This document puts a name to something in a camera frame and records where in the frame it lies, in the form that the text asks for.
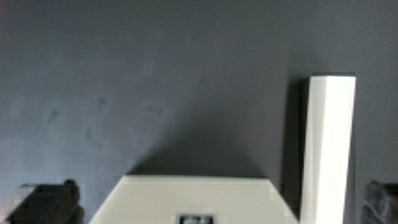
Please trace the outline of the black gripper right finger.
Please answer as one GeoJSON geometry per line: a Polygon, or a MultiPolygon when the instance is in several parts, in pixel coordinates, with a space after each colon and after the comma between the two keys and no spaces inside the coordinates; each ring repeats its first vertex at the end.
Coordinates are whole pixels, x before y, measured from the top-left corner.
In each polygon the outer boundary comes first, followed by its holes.
{"type": "Polygon", "coordinates": [[[398,224],[398,183],[372,181],[363,199],[361,224],[398,224]]]}

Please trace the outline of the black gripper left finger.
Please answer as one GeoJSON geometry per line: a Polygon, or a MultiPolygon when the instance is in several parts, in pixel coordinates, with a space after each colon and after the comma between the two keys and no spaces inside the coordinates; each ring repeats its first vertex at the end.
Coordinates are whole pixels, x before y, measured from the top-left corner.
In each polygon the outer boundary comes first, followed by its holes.
{"type": "Polygon", "coordinates": [[[6,224],[84,224],[81,187],[74,179],[59,184],[24,184],[6,207],[6,224]]]}

